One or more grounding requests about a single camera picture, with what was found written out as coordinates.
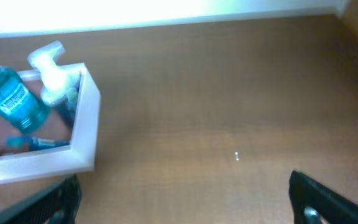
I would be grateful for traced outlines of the teal Listerine mouthwash bottle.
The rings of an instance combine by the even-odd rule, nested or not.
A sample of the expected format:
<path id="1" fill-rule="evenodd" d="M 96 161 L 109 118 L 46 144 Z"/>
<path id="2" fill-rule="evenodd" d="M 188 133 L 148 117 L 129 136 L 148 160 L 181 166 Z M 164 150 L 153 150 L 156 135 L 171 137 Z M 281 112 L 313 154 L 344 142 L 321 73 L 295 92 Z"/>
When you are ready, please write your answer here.
<path id="1" fill-rule="evenodd" d="M 0 65 L 0 116 L 23 134 L 40 129 L 50 114 L 50 107 L 38 99 L 19 74 Z"/>

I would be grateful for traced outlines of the blue white toothbrush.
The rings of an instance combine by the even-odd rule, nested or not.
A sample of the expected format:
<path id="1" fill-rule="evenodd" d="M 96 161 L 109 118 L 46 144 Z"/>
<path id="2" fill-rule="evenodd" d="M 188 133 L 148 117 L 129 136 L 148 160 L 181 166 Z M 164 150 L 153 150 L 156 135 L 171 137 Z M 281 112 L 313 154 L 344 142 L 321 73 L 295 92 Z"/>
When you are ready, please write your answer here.
<path id="1" fill-rule="evenodd" d="M 12 149 L 28 148 L 30 151 L 40 151 L 44 149 L 51 149 L 55 147 L 68 146 L 70 141 L 67 140 L 51 140 L 42 139 L 32 136 L 16 136 L 7 139 L 6 145 Z"/>

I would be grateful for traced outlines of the clear foam pump bottle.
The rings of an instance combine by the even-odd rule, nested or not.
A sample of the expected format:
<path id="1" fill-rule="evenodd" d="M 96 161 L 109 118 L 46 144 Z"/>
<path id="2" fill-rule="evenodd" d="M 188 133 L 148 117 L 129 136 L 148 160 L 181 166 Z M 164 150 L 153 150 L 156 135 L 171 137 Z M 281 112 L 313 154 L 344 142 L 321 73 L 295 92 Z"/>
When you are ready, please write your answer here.
<path id="1" fill-rule="evenodd" d="M 54 108 L 65 124 L 72 128 L 75 122 L 81 75 L 57 65 L 58 58 L 64 52 L 63 44 L 54 41 L 30 53 L 27 61 L 34 70 L 40 72 L 44 85 L 40 92 L 42 101 Z"/>

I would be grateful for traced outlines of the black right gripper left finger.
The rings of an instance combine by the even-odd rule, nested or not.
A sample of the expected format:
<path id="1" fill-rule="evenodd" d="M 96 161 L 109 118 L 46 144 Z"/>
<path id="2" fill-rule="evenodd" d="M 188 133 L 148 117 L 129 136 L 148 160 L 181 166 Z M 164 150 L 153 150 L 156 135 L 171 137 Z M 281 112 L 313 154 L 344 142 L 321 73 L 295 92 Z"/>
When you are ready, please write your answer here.
<path id="1" fill-rule="evenodd" d="M 71 224 L 81 203 L 77 175 L 70 175 L 0 212 L 0 224 Z"/>

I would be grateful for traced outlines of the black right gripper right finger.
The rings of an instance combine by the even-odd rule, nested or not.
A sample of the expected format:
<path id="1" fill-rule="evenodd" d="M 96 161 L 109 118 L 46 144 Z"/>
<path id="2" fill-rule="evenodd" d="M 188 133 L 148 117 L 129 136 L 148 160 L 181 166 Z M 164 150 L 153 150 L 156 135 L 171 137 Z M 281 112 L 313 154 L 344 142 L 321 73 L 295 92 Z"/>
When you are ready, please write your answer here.
<path id="1" fill-rule="evenodd" d="M 358 205 L 302 172 L 293 170 L 288 189 L 294 223 L 356 223 Z"/>

